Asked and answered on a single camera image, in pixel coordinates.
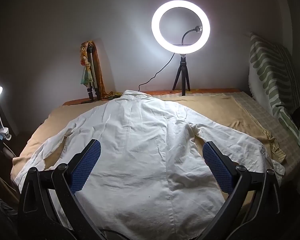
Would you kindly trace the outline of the white shirt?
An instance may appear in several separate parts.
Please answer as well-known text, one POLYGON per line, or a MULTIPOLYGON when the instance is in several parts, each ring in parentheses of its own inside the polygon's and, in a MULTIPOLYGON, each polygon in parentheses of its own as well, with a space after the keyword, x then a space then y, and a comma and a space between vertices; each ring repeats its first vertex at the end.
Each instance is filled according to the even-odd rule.
POLYGON ((29 168, 42 171, 59 146, 58 162, 67 163, 96 139, 101 156, 76 195, 93 223, 130 239, 192 239, 224 203, 196 138, 214 142, 249 171, 285 173, 257 139, 177 102, 128 90, 70 121, 13 179, 22 187, 29 168))

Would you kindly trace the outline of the beige bed blanket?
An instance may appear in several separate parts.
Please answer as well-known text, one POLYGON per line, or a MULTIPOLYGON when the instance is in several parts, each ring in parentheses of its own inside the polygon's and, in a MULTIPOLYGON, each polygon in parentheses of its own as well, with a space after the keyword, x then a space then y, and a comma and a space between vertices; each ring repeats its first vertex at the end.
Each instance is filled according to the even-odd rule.
POLYGON ((300 148, 256 102, 250 104, 255 114, 232 95, 157 98, 127 90, 107 102, 62 106, 13 159, 11 176, 22 188, 29 168, 53 169, 97 139, 102 153, 79 193, 84 204, 100 198, 110 205, 221 205, 200 151, 212 141, 250 171, 273 168, 284 187, 300 167, 300 148))

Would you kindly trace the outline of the colourful orange cloth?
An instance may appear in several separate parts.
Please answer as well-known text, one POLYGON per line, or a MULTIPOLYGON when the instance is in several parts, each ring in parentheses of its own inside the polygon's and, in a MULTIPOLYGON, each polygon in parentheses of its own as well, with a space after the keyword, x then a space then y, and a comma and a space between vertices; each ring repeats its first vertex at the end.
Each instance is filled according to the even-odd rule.
POLYGON ((93 81, 91 71, 90 71, 90 63, 88 62, 88 56, 87 56, 87 47, 91 45, 94 48, 93 52, 93 60, 94 60, 94 66, 95 66, 95 74, 96 74, 96 80, 99 86, 100 94, 101 94, 101 100, 112 100, 119 98, 122 93, 119 92, 106 92, 106 88, 104 86, 103 76, 102 76, 102 69, 100 64, 100 59, 98 57, 97 47, 96 44, 93 41, 86 41, 81 44, 80 48, 80 58, 81 58, 81 65, 83 66, 83 74, 81 77, 81 84, 84 85, 87 89, 88 93, 88 86, 93 81))

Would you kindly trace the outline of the folded silver tripod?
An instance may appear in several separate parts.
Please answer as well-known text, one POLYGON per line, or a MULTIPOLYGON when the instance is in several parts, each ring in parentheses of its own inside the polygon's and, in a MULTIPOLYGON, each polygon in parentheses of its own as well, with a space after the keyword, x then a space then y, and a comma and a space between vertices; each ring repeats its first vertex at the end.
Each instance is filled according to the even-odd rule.
POLYGON ((88 86, 88 95, 89 95, 89 99, 91 101, 95 101, 94 96, 93 96, 93 91, 96 95, 97 101, 101 100, 101 94, 100 94, 100 90, 99 90, 99 86, 96 80, 96 74, 95 74, 95 66, 94 66, 94 60, 93 60, 93 52, 94 52, 94 48, 93 46, 89 45, 87 47, 87 56, 88 56, 88 62, 90 63, 90 71, 91 71, 91 75, 93 78, 93 81, 90 83, 90 85, 88 86))

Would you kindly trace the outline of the green striped pillow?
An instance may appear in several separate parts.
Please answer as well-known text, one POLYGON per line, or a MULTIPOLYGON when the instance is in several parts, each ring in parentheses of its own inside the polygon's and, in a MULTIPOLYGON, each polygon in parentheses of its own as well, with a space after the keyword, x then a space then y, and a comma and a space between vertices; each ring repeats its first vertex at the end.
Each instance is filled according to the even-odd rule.
POLYGON ((291 55, 286 47, 255 33, 250 34, 249 88, 253 98, 298 137, 292 115, 300 107, 300 86, 291 55))

